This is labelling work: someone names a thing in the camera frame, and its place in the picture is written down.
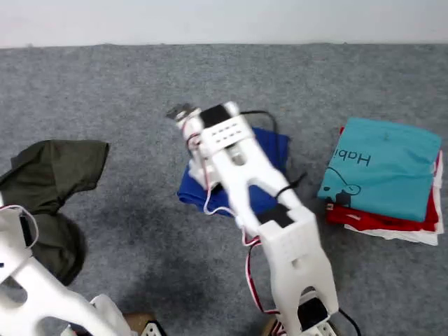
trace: black cable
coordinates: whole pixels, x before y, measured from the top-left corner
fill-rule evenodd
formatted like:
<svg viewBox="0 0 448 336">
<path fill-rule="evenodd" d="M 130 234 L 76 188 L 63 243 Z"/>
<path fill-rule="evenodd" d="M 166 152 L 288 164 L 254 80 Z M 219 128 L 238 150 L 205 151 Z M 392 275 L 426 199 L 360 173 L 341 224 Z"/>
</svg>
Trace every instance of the black cable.
<svg viewBox="0 0 448 336">
<path fill-rule="evenodd" d="M 279 200 L 279 196 L 282 194 L 283 191 L 287 190 L 287 189 L 293 189 L 296 188 L 299 183 L 302 181 L 302 179 L 307 175 L 307 172 L 303 172 L 302 175 L 299 176 L 299 178 L 291 183 L 289 183 L 289 185 L 287 185 L 286 187 L 280 189 L 280 191 L 277 193 L 277 195 L 275 195 L 275 200 L 278 201 Z"/>
<path fill-rule="evenodd" d="M 361 329 L 358 327 L 358 324 L 355 322 L 355 320 L 353 320 L 350 315 L 348 315 L 345 311 L 343 311 L 342 309 L 339 308 L 339 313 L 341 313 L 343 315 L 343 317 L 345 317 L 347 320 L 349 320 L 349 322 L 352 324 L 352 326 L 356 329 L 356 334 L 358 336 L 362 336 L 361 334 Z"/>
<path fill-rule="evenodd" d="M 277 160 L 278 160 L 278 163 L 279 163 L 279 165 L 280 165 L 280 162 L 281 162 L 280 143 L 279 143 L 279 135 L 280 135 L 280 133 L 279 133 L 279 126 L 278 126 L 278 124 L 277 124 L 277 121 L 276 121 L 275 117 L 274 117 L 271 113 L 269 113 L 268 111 L 261 111 L 261 110 L 243 111 L 243 112 L 241 112 L 240 114 L 243 114 L 243 115 L 247 115 L 247 114 L 265 114 L 266 116 L 269 117 L 269 119 L 271 119 L 271 121 L 272 121 L 272 131 L 273 131 L 273 133 L 275 133 L 275 144 L 274 144 L 274 145 L 275 145 L 275 147 L 276 147 L 276 151 L 277 151 Z M 297 180 L 293 181 L 293 182 L 289 182 L 288 178 L 285 176 L 285 177 L 286 177 L 286 180 L 287 180 L 290 184 L 289 184 L 288 186 L 286 186 L 285 188 L 281 189 L 281 190 L 277 193 L 277 195 L 275 196 L 275 199 L 278 200 L 280 194 L 281 194 L 283 191 L 285 191 L 285 190 L 287 190 L 287 189 L 291 189 L 291 188 L 296 188 L 296 187 L 299 185 L 299 183 L 301 182 L 301 180 L 302 180 L 306 175 L 307 175 L 306 172 L 305 172 L 305 173 L 302 173 L 302 175 L 300 175 L 299 178 L 298 178 Z"/>
</svg>

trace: stack of folded shirts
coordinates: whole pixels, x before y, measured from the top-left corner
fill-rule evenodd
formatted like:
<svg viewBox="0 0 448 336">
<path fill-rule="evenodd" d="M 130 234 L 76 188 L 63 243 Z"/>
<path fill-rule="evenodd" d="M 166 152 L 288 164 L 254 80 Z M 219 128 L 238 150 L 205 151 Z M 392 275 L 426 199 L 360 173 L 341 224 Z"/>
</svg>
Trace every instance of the stack of folded shirts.
<svg viewBox="0 0 448 336">
<path fill-rule="evenodd" d="M 385 239 L 438 244 L 443 233 L 439 136 L 411 126 L 351 118 L 318 197 L 327 221 Z"/>
</svg>

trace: cartoon print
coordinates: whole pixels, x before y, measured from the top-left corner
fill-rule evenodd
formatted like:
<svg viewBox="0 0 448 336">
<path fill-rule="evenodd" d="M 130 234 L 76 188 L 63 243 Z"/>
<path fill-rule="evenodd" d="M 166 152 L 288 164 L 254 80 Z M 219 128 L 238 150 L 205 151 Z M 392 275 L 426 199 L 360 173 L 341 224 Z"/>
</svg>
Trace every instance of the cartoon print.
<svg viewBox="0 0 448 336">
<path fill-rule="evenodd" d="M 327 202 L 336 203 L 344 207 L 351 207 L 351 197 L 356 196 L 361 192 L 361 187 L 357 184 L 348 184 L 342 175 L 334 168 L 328 167 L 326 174 L 332 174 L 337 177 L 337 180 L 341 182 L 338 186 L 324 186 L 323 191 L 332 191 L 335 196 L 328 196 L 325 200 Z"/>
</svg>

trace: white wire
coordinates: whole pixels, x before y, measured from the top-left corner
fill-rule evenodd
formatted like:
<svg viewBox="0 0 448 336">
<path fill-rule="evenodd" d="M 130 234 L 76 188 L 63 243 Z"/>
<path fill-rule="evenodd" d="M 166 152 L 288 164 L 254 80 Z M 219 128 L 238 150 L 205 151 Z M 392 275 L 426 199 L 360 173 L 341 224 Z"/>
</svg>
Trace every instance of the white wire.
<svg viewBox="0 0 448 336">
<path fill-rule="evenodd" d="M 184 124 L 182 125 L 182 132 L 183 132 L 182 135 L 183 135 L 184 138 L 185 138 L 186 125 L 187 125 L 187 122 L 189 121 L 190 118 L 191 118 L 191 115 L 188 115 L 185 118 Z M 187 147 L 188 147 L 188 149 L 190 149 L 190 143 L 189 142 L 187 143 Z M 219 207 L 217 207 L 216 209 L 214 209 L 212 211 L 208 210 L 208 205 L 209 205 L 210 197 L 211 197 L 211 186 L 209 185 L 209 183 L 207 183 L 208 182 L 207 165 L 205 164 L 205 159 L 202 157 L 201 152 L 199 150 L 197 151 L 197 154 L 199 155 L 200 159 L 202 160 L 202 170 L 204 170 L 204 182 L 206 182 L 206 188 L 207 188 L 207 197 L 205 199 L 204 207 L 202 208 L 204 214 L 211 216 L 211 215 L 214 215 L 217 211 L 222 210 L 222 211 L 226 211 L 230 215 L 236 217 L 235 213 L 231 209 L 227 208 L 226 206 L 219 206 Z"/>
<path fill-rule="evenodd" d="M 37 226 L 37 222 L 36 222 L 36 219 L 35 219 L 35 217 L 33 216 L 33 215 L 31 215 L 29 212 L 28 212 L 28 210 L 26 210 L 23 206 L 21 206 L 21 205 L 16 205 L 16 204 L 14 204 L 14 205 L 6 205 L 6 206 L 2 206 L 1 208 L 0 208 L 0 211 L 3 211 L 3 210 L 7 210 L 7 209 L 20 209 L 20 210 L 22 210 L 22 212 L 24 212 L 30 219 L 31 219 L 31 221 L 33 222 L 33 224 L 34 224 L 34 229 L 36 230 L 36 237 L 34 238 L 34 241 L 31 243 L 31 245 L 29 245 L 27 248 L 28 249 L 30 249 L 31 247 L 33 247 L 36 243 L 37 243 L 37 241 L 39 240 L 39 227 Z"/>
<path fill-rule="evenodd" d="M 211 197 L 211 188 L 210 188 L 210 186 L 208 186 L 207 189 L 208 189 L 207 190 L 207 198 L 205 199 L 204 208 L 202 209 L 204 211 L 204 214 L 211 216 L 211 215 L 214 215 L 217 211 L 223 210 L 223 211 L 228 212 L 232 216 L 236 217 L 235 216 L 235 212 L 233 212 L 233 210 L 227 208 L 226 206 L 219 206 L 216 209 L 214 209 L 213 211 L 208 210 L 207 206 L 209 205 L 210 197 Z"/>
</svg>

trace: white wall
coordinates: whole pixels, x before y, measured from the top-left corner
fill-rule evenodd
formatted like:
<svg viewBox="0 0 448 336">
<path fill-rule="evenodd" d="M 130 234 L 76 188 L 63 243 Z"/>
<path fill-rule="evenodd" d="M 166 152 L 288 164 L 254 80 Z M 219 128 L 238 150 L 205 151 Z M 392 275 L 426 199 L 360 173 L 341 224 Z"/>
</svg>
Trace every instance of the white wall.
<svg viewBox="0 0 448 336">
<path fill-rule="evenodd" d="M 448 0 L 0 0 L 0 48 L 448 42 Z"/>
</svg>

